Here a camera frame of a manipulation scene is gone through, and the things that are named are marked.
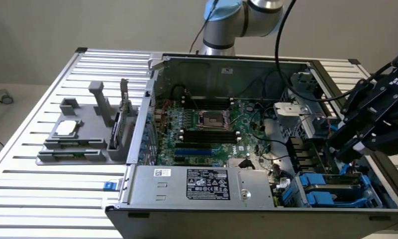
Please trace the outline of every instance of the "gray wall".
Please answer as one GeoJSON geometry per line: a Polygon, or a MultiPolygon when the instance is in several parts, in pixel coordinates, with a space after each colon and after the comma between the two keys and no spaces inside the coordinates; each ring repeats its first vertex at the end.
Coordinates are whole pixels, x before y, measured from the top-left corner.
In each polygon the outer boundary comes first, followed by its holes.
{"type": "MultiPolygon", "coordinates": [[[[0,0],[0,83],[49,84],[77,46],[187,51],[203,3],[0,0]]],[[[272,55],[274,38],[238,39],[236,53],[272,55]]],[[[396,54],[398,0],[298,0],[282,56],[358,58],[375,71],[396,54]]]]}

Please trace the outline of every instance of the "warning label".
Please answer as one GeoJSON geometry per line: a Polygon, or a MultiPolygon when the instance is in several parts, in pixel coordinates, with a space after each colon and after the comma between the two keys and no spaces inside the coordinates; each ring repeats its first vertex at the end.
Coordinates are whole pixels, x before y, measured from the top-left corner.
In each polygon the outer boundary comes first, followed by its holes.
{"type": "Polygon", "coordinates": [[[187,169],[190,200],[230,200],[226,170],[187,169]]]}

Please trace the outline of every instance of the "slotted aluminum surface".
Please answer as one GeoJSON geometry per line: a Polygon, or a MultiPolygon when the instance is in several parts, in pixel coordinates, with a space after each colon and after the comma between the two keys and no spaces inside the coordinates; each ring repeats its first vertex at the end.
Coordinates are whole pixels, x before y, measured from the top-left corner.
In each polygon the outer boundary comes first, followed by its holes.
{"type": "MultiPolygon", "coordinates": [[[[118,104],[119,80],[129,78],[129,97],[139,106],[148,80],[148,55],[98,49],[73,55],[0,153],[0,238],[121,238],[102,210],[117,193],[103,192],[102,184],[123,176],[125,166],[37,166],[34,160],[57,121],[62,98],[94,104],[87,92],[90,81],[103,82],[103,95],[118,104]]],[[[366,77],[347,60],[319,60],[342,92],[366,77]]],[[[391,160],[398,167],[398,156],[391,160]]],[[[398,239],[398,232],[366,239],[382,238],[398,239]]]]}

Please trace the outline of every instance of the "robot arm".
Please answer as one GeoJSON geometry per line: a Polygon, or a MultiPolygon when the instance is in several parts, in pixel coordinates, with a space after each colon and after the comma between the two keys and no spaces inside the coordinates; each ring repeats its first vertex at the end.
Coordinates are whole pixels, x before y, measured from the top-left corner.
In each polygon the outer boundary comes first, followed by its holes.
{"type": "Polygon", "coordinates": [[[282,19],[282,0],[207,0],[203,17],[203,55],[234,55],[234,40],[266,36],[282,19]]]}
{"type": "Polygon", "coordinates": [[[368,151],[398,154],[398,57],[391,66],[392,72],[375,84],[356,82],[340,109],[344,118],[327,145],[338,150],[335,158],[344,163],[368,151]]]}

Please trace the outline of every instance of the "motherboard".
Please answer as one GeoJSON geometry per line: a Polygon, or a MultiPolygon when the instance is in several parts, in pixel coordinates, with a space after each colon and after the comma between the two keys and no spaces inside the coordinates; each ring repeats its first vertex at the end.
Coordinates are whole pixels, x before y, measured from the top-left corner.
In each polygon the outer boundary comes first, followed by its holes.
{"type": "Polygon", "coordinates": [[[156,165],[267,169],[263,112],[256,101],[163,100],[155,107],[156,165]]]}

